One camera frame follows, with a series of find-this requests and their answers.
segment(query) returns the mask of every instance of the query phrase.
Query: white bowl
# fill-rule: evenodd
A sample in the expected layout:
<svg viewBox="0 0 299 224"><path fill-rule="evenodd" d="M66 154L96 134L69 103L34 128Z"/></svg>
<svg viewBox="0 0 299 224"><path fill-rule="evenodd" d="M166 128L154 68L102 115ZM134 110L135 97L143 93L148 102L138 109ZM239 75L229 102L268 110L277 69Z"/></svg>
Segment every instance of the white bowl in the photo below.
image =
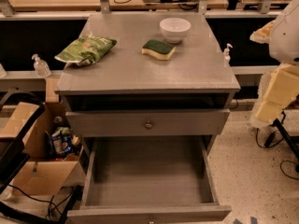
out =
<svg viewBox="0 0 299 224"><path fill-rule="evenodd" d="M187 36L191 24L184 19L168 18L160 21L160 30L163 37L170 43L180 42Z"/></svg>

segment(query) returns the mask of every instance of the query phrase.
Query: cabinet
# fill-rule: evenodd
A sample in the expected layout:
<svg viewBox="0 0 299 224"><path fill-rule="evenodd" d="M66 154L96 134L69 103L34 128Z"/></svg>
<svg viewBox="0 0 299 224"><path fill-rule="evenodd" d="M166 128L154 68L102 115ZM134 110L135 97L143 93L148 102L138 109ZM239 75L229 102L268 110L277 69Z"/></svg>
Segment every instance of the cabinet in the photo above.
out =
<svg viewBox="0 0 299 224"><path fill-rule="evenodd" d="M142 55L149 39L163 40L159 22L167 17L190 21L188 36L169 61ZM207 155L239 84L205 17L95 14L81 34L118 43L96 64L67 65L57 84L90 154L81 207L68 216L108 224L223 220L231 207L218 202Z"/></svg>

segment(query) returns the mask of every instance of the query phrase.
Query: white cup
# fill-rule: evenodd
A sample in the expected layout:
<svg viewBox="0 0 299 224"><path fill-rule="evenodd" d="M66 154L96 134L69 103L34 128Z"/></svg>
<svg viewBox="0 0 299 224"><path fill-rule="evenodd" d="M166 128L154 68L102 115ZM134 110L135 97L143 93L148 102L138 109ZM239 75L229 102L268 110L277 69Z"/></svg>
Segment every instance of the white cup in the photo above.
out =
<svg viewBox="0 0 299 224"><path fill-rule="evenodd" d="M7 75L6 70L3 68L2 64L0 64L0 78Z"/></svg>

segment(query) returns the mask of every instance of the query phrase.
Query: black chair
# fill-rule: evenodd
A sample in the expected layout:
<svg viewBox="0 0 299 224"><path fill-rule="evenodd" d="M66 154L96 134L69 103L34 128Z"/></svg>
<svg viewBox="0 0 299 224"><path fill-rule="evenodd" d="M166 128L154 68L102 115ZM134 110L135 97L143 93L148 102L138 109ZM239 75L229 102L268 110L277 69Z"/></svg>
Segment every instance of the black chair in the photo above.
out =
<svg viewBox="0 0 299 224"><path fill-rule="evenodd" d="M15 137L0 137L0 194L9 185L23 165L29 160L30 156L23 153L23 137L35 123L37 118L45 111L45 106L38 97L29 91L13 89L8 91L0 100L0 111L8 102L25 102L37 105L36 111L22 126ZM67 210L72 209L77 197L81 194L82 187L77 186L73 192L63 214L58 221L49 221L45 218L37 217L28 213L15 210L0 202L0 213L5 217L18 219L25 223L65 223L67 220Z"/></svg>

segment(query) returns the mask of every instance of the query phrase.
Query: gray countertop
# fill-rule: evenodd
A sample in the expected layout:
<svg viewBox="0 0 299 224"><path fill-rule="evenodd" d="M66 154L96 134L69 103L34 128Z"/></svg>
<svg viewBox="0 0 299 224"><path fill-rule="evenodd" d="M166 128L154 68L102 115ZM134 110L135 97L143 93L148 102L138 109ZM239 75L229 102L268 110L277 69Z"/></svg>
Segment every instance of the gray countertop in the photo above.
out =
<svg viewBox="0 0 299 224"><path fill-rule="evenodd" d="M142 55L150 39L165 41L159 23L168 17L188 20L192 28L168 61ZM122 12L94 14L81 35L116 39L98 63L67 65L56 92L61 95L237 91L239 84L204 16L193 12Z"/></svg>

